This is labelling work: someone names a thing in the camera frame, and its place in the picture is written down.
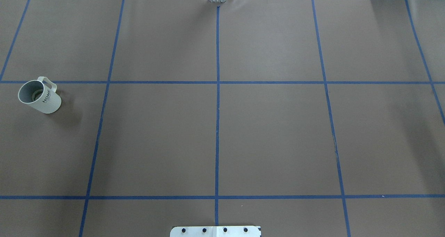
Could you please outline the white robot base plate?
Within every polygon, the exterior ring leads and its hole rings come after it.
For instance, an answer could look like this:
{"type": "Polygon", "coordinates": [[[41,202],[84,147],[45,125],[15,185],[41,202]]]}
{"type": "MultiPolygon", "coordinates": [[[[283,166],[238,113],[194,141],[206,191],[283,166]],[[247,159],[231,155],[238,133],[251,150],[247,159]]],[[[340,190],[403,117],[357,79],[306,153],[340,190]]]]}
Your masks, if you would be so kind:
{"type": "Polygon", "coordinates": [[[260,226],[178,226],[170,237],[261,237],[260,226]]]}

